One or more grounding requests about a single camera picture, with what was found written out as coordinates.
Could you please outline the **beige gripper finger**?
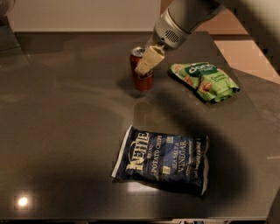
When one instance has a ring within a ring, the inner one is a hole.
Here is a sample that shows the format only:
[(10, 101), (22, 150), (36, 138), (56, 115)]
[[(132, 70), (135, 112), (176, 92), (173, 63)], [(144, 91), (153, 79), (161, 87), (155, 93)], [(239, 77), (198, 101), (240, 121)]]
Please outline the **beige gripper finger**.
[(149, 45), (143, 53), (143, 57), (138, 61), (135, 72), (146, 75), (165, 58), (165, 50), (162, 45)]

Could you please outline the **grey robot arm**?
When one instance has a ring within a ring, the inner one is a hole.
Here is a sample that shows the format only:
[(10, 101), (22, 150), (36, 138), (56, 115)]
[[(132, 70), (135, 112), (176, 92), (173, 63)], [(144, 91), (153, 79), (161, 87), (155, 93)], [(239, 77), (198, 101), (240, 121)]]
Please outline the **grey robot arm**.
[(154, 25), (149, 46), (174, 50), (198, 27), (230, 11), (280, 72), (280, 0), (172, 0)]

